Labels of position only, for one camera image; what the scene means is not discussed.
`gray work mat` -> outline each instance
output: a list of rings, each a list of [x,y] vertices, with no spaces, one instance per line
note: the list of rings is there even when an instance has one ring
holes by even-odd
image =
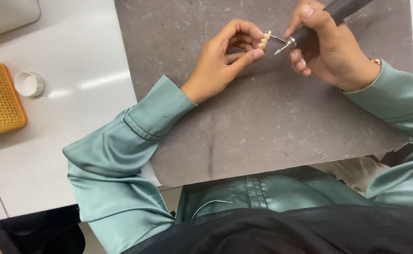
[[[295,0],[115,0],[138,101],[162,75],[182,85],[203,43],[232,18],[282,36]],[[375,0],[347,21],[363,52],[413,71],[410,2]],[[290,68],[281,43],[178,121],[151,161],[163,185],[248,175],[391,151],[408,141],[315,77]]]

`shirt cuff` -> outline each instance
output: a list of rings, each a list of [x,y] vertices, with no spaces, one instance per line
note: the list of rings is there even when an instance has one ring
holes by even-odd
[[[385,61],[370,86],[344,94],[386,122],[413,119],[413,74],[397,71]]]
[[[158,141],[182,115],[196,106],[164,75],[140,103],[127,111],[123,120],[138,136]]]

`wristwatch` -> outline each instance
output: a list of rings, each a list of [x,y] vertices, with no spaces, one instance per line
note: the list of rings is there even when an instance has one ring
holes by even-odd
[[[376,58],[370,58],[370,61],[372,61],[373,63],[382,66],[382,61],[380,59],[376,59]]]

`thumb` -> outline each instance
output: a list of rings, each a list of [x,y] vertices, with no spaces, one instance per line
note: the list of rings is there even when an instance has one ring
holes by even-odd
[[[310,4],[300,8],[299,19],[318,34],[319,39],[331,41],[337,37],[338,28],[327,11],[314,9]]]
[[[244,54],[242,57],[240,57],[238,60],[236,60],[234,63],[229,65],[229,68],[233,72],[233,74],[236,76],[238,73],[245,68],[249,67],[251,64],[253,64],[255,61],[258,59],[261,59],[264,56],[264,51],[262,49],[254,49],[246,54]]]

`sleeve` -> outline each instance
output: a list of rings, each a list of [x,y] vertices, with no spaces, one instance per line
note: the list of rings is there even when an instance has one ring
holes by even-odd
[[[63,149],[81,221],[89,222],[107,253],[120,253],[173,224],[141,167],[172,125],[195,106],[163,76],[140,103]]]
[[[383,61],[373,84],[346,96],[393,127],[406,131],[413,142],[413,74],[397,71]],[[413,207],[413,153],[403,164],[375,177],[366,197],[384,206]]]

